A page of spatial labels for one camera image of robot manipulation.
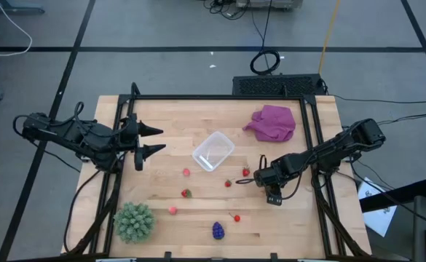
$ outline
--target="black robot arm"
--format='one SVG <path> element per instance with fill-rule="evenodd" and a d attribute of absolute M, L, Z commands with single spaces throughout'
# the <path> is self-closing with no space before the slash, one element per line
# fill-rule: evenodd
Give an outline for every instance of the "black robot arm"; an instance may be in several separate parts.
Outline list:
<path fill-rule="evenodd" d="M 117 157 L 122 152 L 134 151 L 135 168 L 142 170 L 143 161 L 165 147 L 165 145 L 140 147 L 139 135 L 142 137 L 157 135 L 161 134 L 162 130 L 137 122 L 136 114 L 122 119 L 122 127 L 113 131 L 97 123 L 96 120 L 80 120 L 78 114 L 82 109 L 83 103 L 77 103 L 74 116 L 62 122 L 52 120 L 43 113 L 23 116 L 26 120 L 23 122 L 21 134 L 15 128 L 17 121 L 15 118 L 14 129 L 17 134 L 31 142 L 51 141 L 70 149 L 79 158 L 85 156 L 91 159 L 98 170 L 109 173 L 115 173 L 121 169 L 121 162 L 117 161 Z"/>
<path fill-rule="evenodd" d="M 299 177 L 311 164 L 324 173 L 337 170 L 343 158 L 355 155 L 358 159 L 360 151 L 371 151 L 380 147 L 386 140 L 378 124 L 373 119 L 365 119 L 354 123 L 334 138 L 300 154 L 286 154 L 271 162 L 270 167 L 254 172 L 257 186 L 264 186 L 267 202 L 281 205 L 280 189 L 286 183 Z"/>

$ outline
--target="wooden tabletop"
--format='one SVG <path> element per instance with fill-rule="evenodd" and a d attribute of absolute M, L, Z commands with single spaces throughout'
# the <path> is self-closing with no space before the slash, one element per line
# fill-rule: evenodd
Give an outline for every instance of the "wooden tabletop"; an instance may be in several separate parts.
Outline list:
<path fill-rule="evenodd" d="M 101 96 L 95 118 L 111 127 L 116 104 L 117 96 Z M 251 114 L 264 105 L 291 109 L 296 129 L 289 141 L 259 142 L 251 131 L 242 131 Z M 342 130 L 334 97 L 317 97 L 317 108 L 323 137 L 328 140 Z M 315 144 L 311 109 L 307 110 Z M 137 100 L 135 112 L 145 124 L 164 130 L 161 135 L 141 138 L 141 144 L 167 146 L 149 157 L 141 172 L 135 171 L 133 155 L 127 155 L 118 208 L 125 202 L 145 203 L 153 210 L 157 224 L 151 238 L 136 245 L 125 244 L 114 234 L 111 257 L 159 258 L 165 251 L 172 252 L 174 258 L 269 258 L 270 253 L 277 253 L 279 258 L 324 257 L 309 169 L 304 172 L 296 195 L 280 207 L 267 204 L 264 189 L 255 183 L 224 186 L 227 179 L 241 179 L 244 166 L 249 166 L 252 173 L 258 169 L 261 154 L 272 161 L 283 154 L 307 150 L 298 101 Z M 235 144 L 235 150 L 216 170 L 206 172 L 193 160 L 192 152 L 215 131 L 225 134 Z M 183 176 L 184 168 L 190 169 L 190 177 Z M 92 164 L 83 164 L 78 186 L 94 172 Z M 352 176 L 347 164 L 342 164 L 341 172 Z M 70 248 L 94 221 L 102 178 L 99 175 L 89 183 L 76 201 L 68 232 Z M 342 224 L 371 253 L 355 184 L 340 175 L 333 175 L 332 180 Z M 289 182 L 283 195 L 295 186 L 296 180 Z M 191 199 L 181 196 L 185 188 L 192 192 Z M 167 209 L 172 206 L 178 208 L 177 215 L 169 214 Z M 240 215 L 240 222 L 229 214 Z M 225 230 L 222 240 L 212 236 L 216 221 Z M 327 221 L 332 252 L 337 253 L 334 230 Z M 100 232 L 98 251 L 103 249 L 106 222 Z"/>

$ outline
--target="green plush toy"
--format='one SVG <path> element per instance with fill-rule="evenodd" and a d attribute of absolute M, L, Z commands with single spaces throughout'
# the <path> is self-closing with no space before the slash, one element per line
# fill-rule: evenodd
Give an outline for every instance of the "green plush toy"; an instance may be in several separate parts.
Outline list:
<path fill-rule="evenodd" d="M 125 203 L 124 208 L 114 215 L 116 233 L 125 243 L 138 243 L 147 240 L 154 224 L 153 213 L 144 204 Z"/>

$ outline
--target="purple grape cluster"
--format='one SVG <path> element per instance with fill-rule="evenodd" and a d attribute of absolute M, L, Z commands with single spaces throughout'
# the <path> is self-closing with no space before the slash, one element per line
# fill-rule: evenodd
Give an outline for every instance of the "purple grape cluster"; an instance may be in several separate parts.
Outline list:
<path fill-rule="evenodd" d="M 213 237 L 215 239 L 223 239 L 224 238 L 224 229 L 222 228 L 219 222 L 215 222 L 213 225 Z"/>

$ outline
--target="pink towel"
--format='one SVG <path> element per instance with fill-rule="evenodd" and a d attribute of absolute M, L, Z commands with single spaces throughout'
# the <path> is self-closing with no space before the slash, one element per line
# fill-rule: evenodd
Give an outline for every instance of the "pink towel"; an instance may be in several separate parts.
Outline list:
<path fill-rule="evenodd" d="M 259 141 L 283 142 L 292 138 L 295 120 L 289 108 L 265 105 L 262 111 L 254 112 L 252 122 L 243 130 L 255 130 Z"/>

